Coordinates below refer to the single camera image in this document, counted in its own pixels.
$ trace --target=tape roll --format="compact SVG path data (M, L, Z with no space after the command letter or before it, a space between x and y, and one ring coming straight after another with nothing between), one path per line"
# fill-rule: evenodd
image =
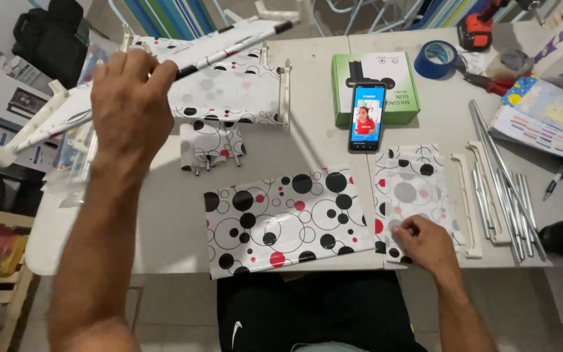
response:
M432 40L425 43L416 60L414 69L425 78L437 80L444 77L457 61L457 50L442 40Z

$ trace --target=red power drill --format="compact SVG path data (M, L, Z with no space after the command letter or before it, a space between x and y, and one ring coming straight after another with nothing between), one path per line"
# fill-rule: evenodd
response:
M460 46L467 51L484 51L492 44L492 17L497 11L507 6L511 0L490 0L481 13L473 13L457 24L457 37ZM544 21L537 12L539 0L516 0L525 11L533 11L538 23L544 27Z

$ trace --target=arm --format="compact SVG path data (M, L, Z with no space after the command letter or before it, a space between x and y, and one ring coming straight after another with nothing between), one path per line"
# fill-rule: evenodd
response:
M138 194L173 128L166 94L176 72L172 61L159 65L141 50L117 52L96 70L91 101L99 148L54 279L54 352L138 349L124 322Z
M434 277L442 351L497 352L484 320L466 292L447 231L420 215L404 220L391 231L407 255Z

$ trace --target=black shorts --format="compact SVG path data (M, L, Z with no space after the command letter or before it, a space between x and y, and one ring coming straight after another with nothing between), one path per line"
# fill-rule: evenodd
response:
M370 352L426 352L417 344L394 271L313 272L285 283L276 273L218 280L223 352L290 352L338 341Z

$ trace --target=striped fabric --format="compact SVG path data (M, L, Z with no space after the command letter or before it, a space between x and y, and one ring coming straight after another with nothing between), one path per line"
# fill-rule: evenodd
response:
M202 0L123 0L148 36L193 40L216 27Z

